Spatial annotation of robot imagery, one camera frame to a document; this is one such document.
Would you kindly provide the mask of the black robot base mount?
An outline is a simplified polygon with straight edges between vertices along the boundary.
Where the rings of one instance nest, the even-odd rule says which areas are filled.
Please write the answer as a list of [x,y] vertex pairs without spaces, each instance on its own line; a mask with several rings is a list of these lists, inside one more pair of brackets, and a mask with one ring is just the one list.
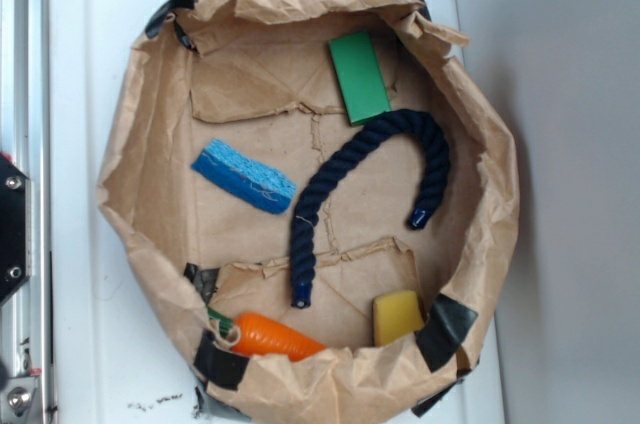
[[31,276],[31,181],[1,153],[1,306]]

